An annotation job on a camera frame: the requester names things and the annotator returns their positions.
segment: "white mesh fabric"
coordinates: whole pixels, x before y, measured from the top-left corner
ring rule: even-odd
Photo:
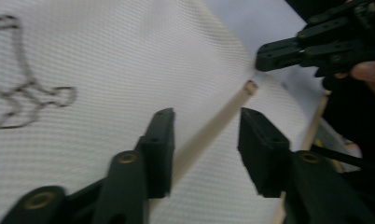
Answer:
[[[32,189],[102,178],[163,108],[176,112],[179,149],[252,76],[242,44],[198,1],[0,1],[2,15],[16,27],[0,30],[0,128],[17,127],[0,129],[0,218]]]

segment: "sketch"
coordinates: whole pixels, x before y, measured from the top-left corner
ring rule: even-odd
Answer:
[[[20,21],[13,16],[0,16],[0,99],[9,108],[0,115],[0,129],[25,127],[47,105],[68,106],[76,99],[74,87],[40,84],[24,52]]]

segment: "human hand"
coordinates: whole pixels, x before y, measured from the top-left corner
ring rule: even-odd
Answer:
[[[368,87],[375,93],[375,62],[359,63],[351,69],[351,76],[355,79],[365,81]],[[336,78],[347,77],[346,73],[338,73]]]

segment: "black clamp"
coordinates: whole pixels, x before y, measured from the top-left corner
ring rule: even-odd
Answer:
[[[316,77],[330,77],[367,61],[375,61],[375,1],[354,0],[310,17],[294,38],[260,47],[256,69],[299,64],[318,67]]]
[[[106,178],[68,196],[59,186],[35,189],[1,224],[148,223],[148,199],[171,191],[174,117],[171,108],[157,112],[135,150],[112,159]]]
[[[285,197],[285,224],[375,223],[375,165],[323,148],[292,152],[287,138],[260,112],[243,108],[238,150],[265,198]],[[328,158],[370,172],[336,173]]]

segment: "brass rivet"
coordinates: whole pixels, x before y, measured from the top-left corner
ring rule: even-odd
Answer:
[[[310,163],[318,163],[321,158],[317,157],[316,155],[310,152],[303,152],[300,155],[301,159]]]
[[[340,60],[341,60],[341,56],[340,56],[340,55],[336,54],[336,55],[333,55],[333,56],[332,56],[332,61],[333,61],[334,63],[337,63],[337,62],[339,62]]]
[[[118,162],[120,163],[131,163],[138,159],[137,155],[134,154],[124,154],[118,158]]]
[[[56,194],[51,191],[42,192],[31,197],[24,205],[24,208],[27,210],[34,210],[48,205],[53,201]]]
[[[304,34],[303,32],[299,32],[298,37],[304,38],[304,37],[306,37],[306,34]]]
[[[318,19],[317,17],[312,17],[312,18],[311,18],[311,22],[316,23],[316,22],[318,22],[318,21],[319,21],[319,19]]]

